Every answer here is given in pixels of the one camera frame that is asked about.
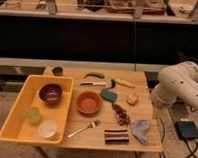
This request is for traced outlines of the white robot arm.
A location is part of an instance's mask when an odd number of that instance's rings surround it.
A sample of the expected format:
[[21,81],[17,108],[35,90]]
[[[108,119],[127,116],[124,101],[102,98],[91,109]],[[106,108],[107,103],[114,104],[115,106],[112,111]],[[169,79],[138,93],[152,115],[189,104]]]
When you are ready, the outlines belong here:
[[151,92],[156,108],[168,108],[180,98],[198,111],[198,65],[186,61],[163,68],[158,74],[158,84]]

